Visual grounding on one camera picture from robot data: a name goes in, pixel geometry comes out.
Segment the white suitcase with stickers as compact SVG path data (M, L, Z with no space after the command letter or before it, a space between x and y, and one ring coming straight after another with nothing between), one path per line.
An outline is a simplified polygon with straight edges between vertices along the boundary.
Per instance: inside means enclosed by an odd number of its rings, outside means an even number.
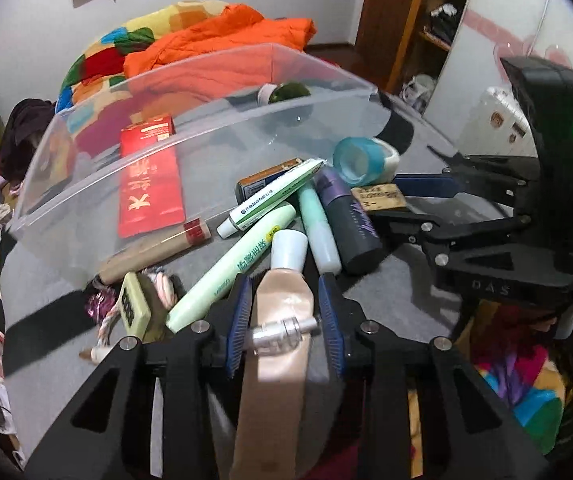
M501 87L488 87L482 93L456 146L463 155L537 156L520 105L509 90Z

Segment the blue orange small box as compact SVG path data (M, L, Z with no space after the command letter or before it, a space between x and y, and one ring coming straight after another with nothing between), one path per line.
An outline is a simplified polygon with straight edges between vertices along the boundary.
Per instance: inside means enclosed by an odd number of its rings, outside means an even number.
M302 162L303 159L295 157L239 180L234 189L236 202L242 204L259 190L265 188L269 183L283 176L294 167L299 166Z

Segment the mint white small bottle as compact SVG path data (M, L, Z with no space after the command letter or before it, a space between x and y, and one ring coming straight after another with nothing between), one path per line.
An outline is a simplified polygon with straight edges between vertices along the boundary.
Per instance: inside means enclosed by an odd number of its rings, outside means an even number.
M323 205L311 182L297 191L303 226L320 274L337 275L342 263Z

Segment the small wooden tag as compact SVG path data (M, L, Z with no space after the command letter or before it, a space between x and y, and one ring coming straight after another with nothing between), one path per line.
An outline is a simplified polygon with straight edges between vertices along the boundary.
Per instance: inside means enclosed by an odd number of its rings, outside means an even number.
M367 212L405 209L407 206L404 195L394 183L352 188L352 193Z

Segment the clear plastic storage bin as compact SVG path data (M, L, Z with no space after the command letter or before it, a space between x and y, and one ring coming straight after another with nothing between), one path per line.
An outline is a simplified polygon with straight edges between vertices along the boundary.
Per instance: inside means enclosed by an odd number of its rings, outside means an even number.
M257 103L263 84L297 81L311 95ZM175 134L120 157L120 133L172 116ZM322 158L348 136L379 134L390 111L377 88L328 62L259 44L172 63L56 114L32 159L11 233L37 258L84 287L102 263L146 233L120 238L120 172L175 148L186 220L217 226L236 206L239 180L284 160Z

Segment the beige foundation tube white cap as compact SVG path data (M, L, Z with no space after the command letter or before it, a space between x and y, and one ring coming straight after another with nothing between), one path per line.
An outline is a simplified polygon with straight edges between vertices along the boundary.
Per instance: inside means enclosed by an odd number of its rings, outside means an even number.
M304 263L308 238L295 230L273 235L270 270L257 287L252 313L255 336L274 341L246 352L231 479L293 479L304 404L314 295Z

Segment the dark clothes pile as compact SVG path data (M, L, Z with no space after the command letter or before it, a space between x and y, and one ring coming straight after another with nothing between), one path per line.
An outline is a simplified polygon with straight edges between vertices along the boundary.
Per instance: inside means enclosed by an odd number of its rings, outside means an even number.
M24 99L14 107L0 143L0 174L21 182L55 114L55 102Z

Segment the magenta plastic charm keychain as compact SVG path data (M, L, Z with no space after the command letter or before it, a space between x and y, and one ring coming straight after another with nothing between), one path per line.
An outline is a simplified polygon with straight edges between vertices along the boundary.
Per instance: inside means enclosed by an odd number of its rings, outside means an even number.
M100 325L108 315L108 312L114 307L115 303L116 291L111 287L102 288L96 290L88 298L85 311L96 325Z

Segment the pale green long tube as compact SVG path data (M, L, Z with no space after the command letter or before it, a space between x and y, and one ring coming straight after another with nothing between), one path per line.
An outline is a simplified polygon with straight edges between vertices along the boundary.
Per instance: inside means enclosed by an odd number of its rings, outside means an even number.
M282 203L259 219L177 302L166 318L166 326L178 333L200 318L229 292L238 274L244 274L271 246L273 235L295 219L295 208Z

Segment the dark purple spray bottle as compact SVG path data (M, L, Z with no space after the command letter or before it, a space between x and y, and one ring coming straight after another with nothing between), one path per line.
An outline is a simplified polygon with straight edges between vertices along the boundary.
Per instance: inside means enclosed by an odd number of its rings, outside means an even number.
M384 248L367 212L349 185L337 170L329 166L316 172L314 184L343 268L355 276L375 270L384 256Z

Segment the red envelope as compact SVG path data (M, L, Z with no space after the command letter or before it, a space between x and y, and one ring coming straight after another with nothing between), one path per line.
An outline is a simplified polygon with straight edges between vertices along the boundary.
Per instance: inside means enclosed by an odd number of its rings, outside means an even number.
M175 134L172 116L162 115L120 133L120 157L151 148ZM175 226L186 219L175 148L138 158L120 172L117 233L129 238Z

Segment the colorful patchwork quilt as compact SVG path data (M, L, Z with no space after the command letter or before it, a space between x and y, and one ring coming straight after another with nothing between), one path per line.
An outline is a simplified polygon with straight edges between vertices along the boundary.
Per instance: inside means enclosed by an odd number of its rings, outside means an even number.
M148 49L156 40L221 14L227 2L186 0L133 18L107 32L76 58L61 84L55 111L67 110L100 90L126 79L127 55Z

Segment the grey black blanket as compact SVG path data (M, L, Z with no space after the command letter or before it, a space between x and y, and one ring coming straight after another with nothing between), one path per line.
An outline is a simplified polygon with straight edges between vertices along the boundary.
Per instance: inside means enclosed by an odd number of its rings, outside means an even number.
M455 152L447 136L433 128L421 115L397 96L389 96L392 108L401 117L401 125L413 126L413 142L401 156L403 172L431 172L442 169L440 162L427 146L446 154ZM437 214L452 222L472 222L483 218L499 218L499 213L481 198L458 195L453 200L410 200L417 211ZM201 248L165 262L165 269L177 275L180 284L189 288L232 245L212 240ZM363 278L339 278L344 294L358 301L369 318L381 322L401 337L429 341L445 335L457 321L461 300L452 292L436 288L423 252L416 246L401 246L380 263L379 268ZM11 368L4 364L6 390L11 412L26 460L52 422L84 381L94 371L94 365L78 356L82 347L89 347L94 340L94 330L81 332L79 323L70 324L65 308L48 304L77 290L64 280L54 266L37 258L24 245L17 245L4 260L1 271L1 291L6 316L6 343L4 357ZM54 330L66 325L66 338L62 344L52 344L48 338ZM332 384L321 336L311 343L305 406L300 445L297 455L299 470L311 469L321 452L323 438L331 428L335 410L339 406L341 389ZM152 426L152 474L162 469L160 450L160 414L162 393L154 396ZM224 414L224 405L209 393L215 450L220 470L229 468L233 460L234 433L232 415Z

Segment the green round bottle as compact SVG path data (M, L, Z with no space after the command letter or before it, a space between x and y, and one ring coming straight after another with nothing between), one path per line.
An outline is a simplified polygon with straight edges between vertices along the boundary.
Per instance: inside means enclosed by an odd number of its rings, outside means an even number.
M293 99L307 98L311 92L297 81L288 81L283 84L263 84L257 92L257 103L259 105L269 105L290 101Z

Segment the blue tape roll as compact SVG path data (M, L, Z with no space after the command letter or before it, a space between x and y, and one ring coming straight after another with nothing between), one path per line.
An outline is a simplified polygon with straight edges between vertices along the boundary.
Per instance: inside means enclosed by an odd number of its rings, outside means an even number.
M351 188L391 183L401 155L377 138L350 136L334 148L332 165Z

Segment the orange blanket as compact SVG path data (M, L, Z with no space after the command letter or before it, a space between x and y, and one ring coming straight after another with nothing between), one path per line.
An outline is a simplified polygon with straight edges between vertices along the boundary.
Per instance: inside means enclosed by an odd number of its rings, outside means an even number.
M227 4L221 14L171 32L124 62L127 78L199 55L256 44L281 44L303 51L316 35L312 18L265 18L243 3Z

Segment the white green ointment tube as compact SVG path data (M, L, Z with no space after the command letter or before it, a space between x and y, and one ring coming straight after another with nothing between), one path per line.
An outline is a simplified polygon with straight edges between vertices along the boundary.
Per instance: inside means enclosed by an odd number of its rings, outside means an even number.
M221 238L228 238L248 229L289 196L295 193L325 164L323 159L310 158L277 177L229 212L217 228Z

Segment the brown cardboard tube red band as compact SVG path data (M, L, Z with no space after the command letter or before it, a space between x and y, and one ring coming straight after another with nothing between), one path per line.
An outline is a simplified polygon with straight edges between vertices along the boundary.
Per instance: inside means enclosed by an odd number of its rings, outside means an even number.
M211 238L209 227L200 219L145 235L105 260L96 280L102 285L112 285L123 280L129 272L138 272L176 257Z

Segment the wooden wardrobe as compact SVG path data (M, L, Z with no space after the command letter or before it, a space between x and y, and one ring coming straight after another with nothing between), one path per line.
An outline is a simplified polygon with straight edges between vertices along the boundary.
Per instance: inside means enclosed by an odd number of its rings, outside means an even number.
M355 49L379 88L396 93L418 74L438 77L467 0L363 0Z

